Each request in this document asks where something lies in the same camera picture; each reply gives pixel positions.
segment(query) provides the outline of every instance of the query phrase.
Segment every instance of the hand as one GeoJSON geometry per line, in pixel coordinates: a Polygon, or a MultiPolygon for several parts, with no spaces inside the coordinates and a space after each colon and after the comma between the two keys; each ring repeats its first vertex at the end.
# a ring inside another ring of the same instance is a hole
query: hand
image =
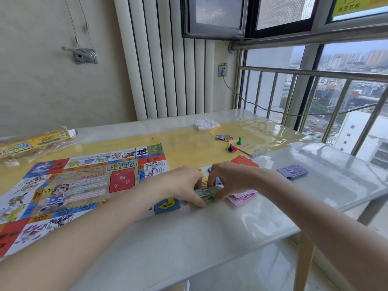
{"type": "Polygon", "coordinates": [[[194,192],[195,189],[202,187],[202,177],[196,168],[185,165],[160,175],[148,177],[146,181],[152,182],[155,191],[161,192],[161,200],[174,197],[178,200],[189,201],[198,207],[205,207],[205,201],[194,192]]]}
{"type": "Polygon", "coordinates": [[[263,169],[240,165],[230,161],[216,163],[211,166],[207,186],[215,186],[217,177],[220,178],[224,187],[214,196],[214,200],[219,201],[234,193],[256,189],[260,170],[263,169]]]}

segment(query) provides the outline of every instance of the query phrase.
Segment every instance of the crumpled white paper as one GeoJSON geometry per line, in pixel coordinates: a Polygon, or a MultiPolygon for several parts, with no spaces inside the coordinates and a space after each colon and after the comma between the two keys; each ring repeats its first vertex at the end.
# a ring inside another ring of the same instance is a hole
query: crumpled white paper
{"type": "Polygon", "coordinates": [[[212,128],[217,128],[220,124],[211,118],[205,117],[204,119],[196,119],[194,124],[198,127],[200,131],[211,130],[212,128]]]}

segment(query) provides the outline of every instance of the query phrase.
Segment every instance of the board game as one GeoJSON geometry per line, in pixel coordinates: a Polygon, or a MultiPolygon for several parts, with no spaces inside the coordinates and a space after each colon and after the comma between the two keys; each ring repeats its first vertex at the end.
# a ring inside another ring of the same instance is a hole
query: board game
{"type": "MultiPolygon", "coordinates": [[[[162,144],[36,163],[0,196],[0,257],[166,171],[169,167],[162,144]]],[[[178,200],[168,198],[142,218],[179,208],[178,200]]]]}

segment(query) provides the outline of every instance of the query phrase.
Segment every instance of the person's right arm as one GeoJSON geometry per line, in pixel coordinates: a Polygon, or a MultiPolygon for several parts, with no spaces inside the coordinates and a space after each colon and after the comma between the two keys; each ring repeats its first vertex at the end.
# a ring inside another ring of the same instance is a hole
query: person's right arm
{"type": "Polygon", "coordinates": [[[254,189],[272,201],[315,244],[356,290],[388,289],[388,240],[311,196],[277,171],[232,162],[214,164],[208,186],[220,177],[215,200],[254,189]]]}

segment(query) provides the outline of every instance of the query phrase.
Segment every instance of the white table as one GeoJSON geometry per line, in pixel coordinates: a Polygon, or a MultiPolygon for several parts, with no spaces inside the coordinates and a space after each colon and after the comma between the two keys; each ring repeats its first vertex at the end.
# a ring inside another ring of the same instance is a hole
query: white table
{"type": "MultiPolygon", "coordinates": [[[[190,126],[204,116],[222,123],[256,115],[231,110],[129,122],[79,129],[80,139],[81,143],[90,143],[154,133],[160,128],[190,126]]],[[[341,211],[388,193],[387,171],[319,142],[296,143],[254,161],[274,170],[302,165],[310,173],[295,183],[341,211]]],[[[262,196],[239,208],[227,200],[201,210],[183,205],[180,210],[137,222],[71,290],[160,290],[298,231],[286,215],[262,196]]]]}

